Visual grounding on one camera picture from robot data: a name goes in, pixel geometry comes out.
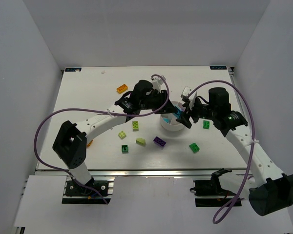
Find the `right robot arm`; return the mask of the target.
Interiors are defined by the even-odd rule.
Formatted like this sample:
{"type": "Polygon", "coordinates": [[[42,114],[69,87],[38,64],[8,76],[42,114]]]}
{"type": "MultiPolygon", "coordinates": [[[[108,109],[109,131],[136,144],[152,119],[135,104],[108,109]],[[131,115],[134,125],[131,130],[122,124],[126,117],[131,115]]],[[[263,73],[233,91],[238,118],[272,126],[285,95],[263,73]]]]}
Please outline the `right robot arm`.
{"type": "Polygon", "coordinates": [[[185,110],[177,122],[190,128],[199,119],[211,120],[247,163],[253,180],[246,180],[240,198],[248,200],[260,216],[293,205],[293,175],[286,175],[272,162],[259,142],[252,139],[246,119],[231,109],[225,88],[209,89],[208,102],[201,102],[189,87],[184,88],[181,98],[185,110]]]}

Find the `purple long lego brick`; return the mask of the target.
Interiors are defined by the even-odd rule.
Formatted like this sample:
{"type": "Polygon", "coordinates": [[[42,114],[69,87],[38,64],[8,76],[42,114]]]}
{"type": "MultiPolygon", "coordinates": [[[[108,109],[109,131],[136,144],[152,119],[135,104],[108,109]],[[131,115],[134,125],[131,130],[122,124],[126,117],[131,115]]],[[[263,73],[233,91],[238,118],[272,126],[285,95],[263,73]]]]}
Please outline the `purple long lego brick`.
{"type": "Polygon", "coordinates": [[[163,139],[159,138],[158,136],[156,136],[153,139],[153,142],[161,148],[164,148],[166,145],[166,142],[163,139]]]}

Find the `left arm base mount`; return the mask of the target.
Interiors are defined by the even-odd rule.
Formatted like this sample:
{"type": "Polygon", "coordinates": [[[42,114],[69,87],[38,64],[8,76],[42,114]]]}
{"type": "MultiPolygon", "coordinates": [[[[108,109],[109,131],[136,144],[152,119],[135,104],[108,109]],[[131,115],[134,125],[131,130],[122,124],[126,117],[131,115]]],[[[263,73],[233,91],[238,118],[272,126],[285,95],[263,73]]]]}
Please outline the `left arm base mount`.
{"type": "Polygon", "coordinates": [[[103,198],[96,191],[80,186],[72,179],[67,179],[63,190],[62,204],[107,205],[113,194],[114,181],[112,179],[96,179],[93,181],[92,187],[103,198]]]}

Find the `teal long lego brick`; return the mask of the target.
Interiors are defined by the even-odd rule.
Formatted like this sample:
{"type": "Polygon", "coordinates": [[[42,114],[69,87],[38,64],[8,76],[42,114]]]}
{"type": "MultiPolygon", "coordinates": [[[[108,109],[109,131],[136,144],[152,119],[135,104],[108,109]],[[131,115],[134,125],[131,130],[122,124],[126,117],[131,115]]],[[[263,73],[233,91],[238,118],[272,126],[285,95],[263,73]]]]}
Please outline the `teal long lego brick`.
{"type": "Polygon", "coordinates": [[[176,117],[176,118],[180,118],[181,117],[181,114],[182,114],[182,110],[180,110],[179,108],[177,108],[177,107],[175,107],[175,112],[173,113],[174,114],[174,116],[176,117]]]}

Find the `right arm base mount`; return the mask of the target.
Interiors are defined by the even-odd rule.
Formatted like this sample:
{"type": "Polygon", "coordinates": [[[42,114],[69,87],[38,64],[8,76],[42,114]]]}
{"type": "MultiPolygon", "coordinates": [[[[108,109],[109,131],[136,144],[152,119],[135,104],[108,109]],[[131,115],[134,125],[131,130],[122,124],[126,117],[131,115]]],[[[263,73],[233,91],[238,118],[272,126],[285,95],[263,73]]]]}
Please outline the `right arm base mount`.
{"type": "Polygon", "coordinates": [[[195,206],[200,208],[222,207],[236,194],[230,190],[224,190],[219,181],[223,174],[231,173],[232,170],[222,168],[211,174],[210,179],[195,180],[194,186],[189,189],[195,195],[195,206]]]}

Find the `teal square lego brick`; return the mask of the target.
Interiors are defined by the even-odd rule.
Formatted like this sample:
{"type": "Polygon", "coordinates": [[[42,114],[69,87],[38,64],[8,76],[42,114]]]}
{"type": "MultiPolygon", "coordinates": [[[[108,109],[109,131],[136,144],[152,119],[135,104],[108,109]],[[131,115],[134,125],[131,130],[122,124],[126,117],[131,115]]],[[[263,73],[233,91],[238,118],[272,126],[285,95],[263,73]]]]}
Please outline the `teal square lego brick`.
{"type": "Polygon", "coordinates": [[[169,118],[163,118],[163,120],[165,121],[165,122],[167,122],[167,123],[171,123],[171,119],[169,119],[169,118]]]}

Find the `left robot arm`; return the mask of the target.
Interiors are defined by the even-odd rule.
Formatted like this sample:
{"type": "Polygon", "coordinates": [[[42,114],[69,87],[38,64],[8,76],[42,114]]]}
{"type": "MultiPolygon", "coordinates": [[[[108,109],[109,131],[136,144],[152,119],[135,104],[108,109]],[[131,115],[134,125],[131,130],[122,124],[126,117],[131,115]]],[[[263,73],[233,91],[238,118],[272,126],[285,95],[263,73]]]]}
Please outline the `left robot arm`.
{"type": "Polygon", "coordinates": [[[87,145],[94,138],[135,117],[141,117],[142,110],[147,110],[150,115],[176,111],[169,100],[169,89],[162,90],[162,84],[166,84],[164,76],[154,74],[150,81],[138,81],[133,91],[124,94],[105,111],[96,111],[93,117],[78,123],[68,120],[61,125],[52,149],[65,163],[73,179],[85,186],[92,184],[92,176],[84,161],[87,145]]]}

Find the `lime rounded lego brick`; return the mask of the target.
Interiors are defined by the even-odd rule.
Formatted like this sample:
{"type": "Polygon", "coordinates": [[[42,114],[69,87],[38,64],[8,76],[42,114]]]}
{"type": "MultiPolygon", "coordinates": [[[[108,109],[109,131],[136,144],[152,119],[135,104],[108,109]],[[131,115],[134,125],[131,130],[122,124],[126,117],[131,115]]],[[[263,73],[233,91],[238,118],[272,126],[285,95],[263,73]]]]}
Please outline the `lime rounded lego brick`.
{"type": "Polygon", "coordinates": [[[145,146],[146,145],[146,140],[143,138],[136,138],[136,143],[141,145],[141,146],[145,146]]]}

